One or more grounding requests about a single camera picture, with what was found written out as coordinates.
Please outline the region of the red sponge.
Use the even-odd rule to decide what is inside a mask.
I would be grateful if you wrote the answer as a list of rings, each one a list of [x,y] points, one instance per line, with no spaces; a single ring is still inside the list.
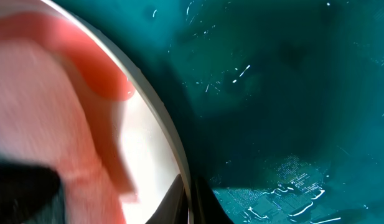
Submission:
[[[116,152],[126,75],[93,37],[41,12],[0,18],[0,154],[47,166],[64,185],[69,223],[124,223],[133,190]]]

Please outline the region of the white round plate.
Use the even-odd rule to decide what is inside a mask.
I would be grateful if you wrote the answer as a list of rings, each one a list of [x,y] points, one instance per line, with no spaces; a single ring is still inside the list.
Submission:
[[[119,196],[124,223],[146,223],[178,174],[189,204],[189,168],[182,143],[162,101],[141,70],[100,30],[53,1],[0,1],[0,18],[21,12],[41,12],[72,22],[95,39],[134,87],[133,96],[123,103],[122,121],[115,134],[116,154],[133,185],[132,191]],[[44,166],[1,154],[0,157],[25,165]]]

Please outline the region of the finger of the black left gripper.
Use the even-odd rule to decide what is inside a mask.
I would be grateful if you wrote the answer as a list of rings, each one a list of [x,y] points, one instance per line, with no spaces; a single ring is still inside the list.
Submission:
[[[0,157],[0,224],[61,223],[57,173]]]

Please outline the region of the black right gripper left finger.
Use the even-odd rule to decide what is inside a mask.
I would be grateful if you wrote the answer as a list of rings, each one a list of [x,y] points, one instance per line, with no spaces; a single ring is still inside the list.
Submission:
[[[188,224],[187,196],[180,174],[146,224]]]

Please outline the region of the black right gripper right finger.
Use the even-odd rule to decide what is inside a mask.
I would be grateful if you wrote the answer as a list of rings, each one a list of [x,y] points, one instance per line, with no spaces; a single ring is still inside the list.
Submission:
[[[208,182],[201,176],[192,184],[192,208],[196,224],[233,224]]]

